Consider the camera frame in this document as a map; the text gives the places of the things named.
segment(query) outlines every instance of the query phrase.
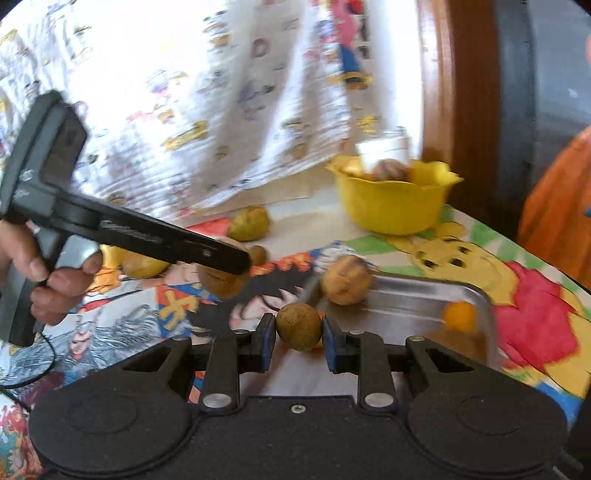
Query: black cable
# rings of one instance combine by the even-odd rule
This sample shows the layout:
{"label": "black cable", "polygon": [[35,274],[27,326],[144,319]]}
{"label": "black cable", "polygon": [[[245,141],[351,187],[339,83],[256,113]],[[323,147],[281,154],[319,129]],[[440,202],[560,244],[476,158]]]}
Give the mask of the black cable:
{"label": "black cable", "polygon": [[31,385],[32,383],[35,383],[36,381],[45,377],[53,369],[53,367],[56,364],[56,356],[57,356],[56,349],[53,348],[53,345],[51,344],[51,342],[49,341],[49,339],[45,335],[41,334],[41,336],[47,342],[47,345],[49,345],[49,348],[51,349],[51,353],[53,354],[53,358],[51,359],[51,364],[49,365],[49,367],[47,367],[40,374],[35,375],[34,377],[31,377],[31,378],[28,378],[22,382],[11,384],[11,385],[0,384],[0,394],[4,395],[5,397],[12,400],[14,403],[18,404],[25,411],[31,411],[31,409],[29,408],[28,405],[26,405],[24,402],[19,400],[19,398],[16,395],[14,395],[12,392],[10,392],[10,390],[15,390],[16,388],[26,387],[28,385]]}

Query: black handheld tool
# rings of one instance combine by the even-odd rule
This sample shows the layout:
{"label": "black handheld tool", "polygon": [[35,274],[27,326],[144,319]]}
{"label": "black handheld tool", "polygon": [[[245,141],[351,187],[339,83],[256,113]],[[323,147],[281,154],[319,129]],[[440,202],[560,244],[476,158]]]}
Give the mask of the black handheld tool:
{"label": "black handheld tool", "polygon": [[[110,203],[69,192],[87,132],[58,92],[33,104],[8,160],[0,186],[0,216],[33,221],[47,268],[79,268],[98,244],[116,245],[165,262],[199,263],[239,275],[247,252],[215,239]],[[37,286],[11,265],[0,297],[0,339],[32,345],[43,324],[31,314]]]}

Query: gray wall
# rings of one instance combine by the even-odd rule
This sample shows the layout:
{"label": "gray wall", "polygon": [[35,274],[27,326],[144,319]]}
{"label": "gray wall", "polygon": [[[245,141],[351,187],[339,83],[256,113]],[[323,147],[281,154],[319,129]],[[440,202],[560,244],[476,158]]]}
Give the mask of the gray wall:
{"label": "gray wall", "polygon": [[572,0],[530,0],[537,70],[538,141],[532,188],[572,138],[591,125],[591,17]]}

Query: yellow bowl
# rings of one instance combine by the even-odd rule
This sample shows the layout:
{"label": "yellow bowl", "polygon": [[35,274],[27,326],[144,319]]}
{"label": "yellow bowl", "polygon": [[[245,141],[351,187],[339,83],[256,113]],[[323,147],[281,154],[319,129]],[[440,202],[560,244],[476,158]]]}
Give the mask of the yellow bowl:
{"label": "yellow bowl", "polygon": [[433,226],[455,184],[463,181],[441,162],[415,161],[411,180],[368,181],[340,170],[340,155],[327,168],[335,174],[347,215],[362,228],[387,235],[412,235]]}

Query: metal rivet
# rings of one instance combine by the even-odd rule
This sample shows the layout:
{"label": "metal rivet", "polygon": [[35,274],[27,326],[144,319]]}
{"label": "metal rivet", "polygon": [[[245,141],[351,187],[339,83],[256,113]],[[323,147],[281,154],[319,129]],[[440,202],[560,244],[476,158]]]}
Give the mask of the metal rivet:
{"label": "metal rivet", "polygon": [[292,405],[291,412],[292,413],[304,413],[306,411],[306,407],[304,405]]}
{"label": "metal rivet", "polygon": [[394,403],[394,397],[387,393],[370,393],[364,398],[365,403],[372,408],[385,408]]}
{"label": "metal rivet", "polygon": [[210,393],[203,399],[203,405],[207,408],[224,408],[232,403],[232,397],[225,393]]}

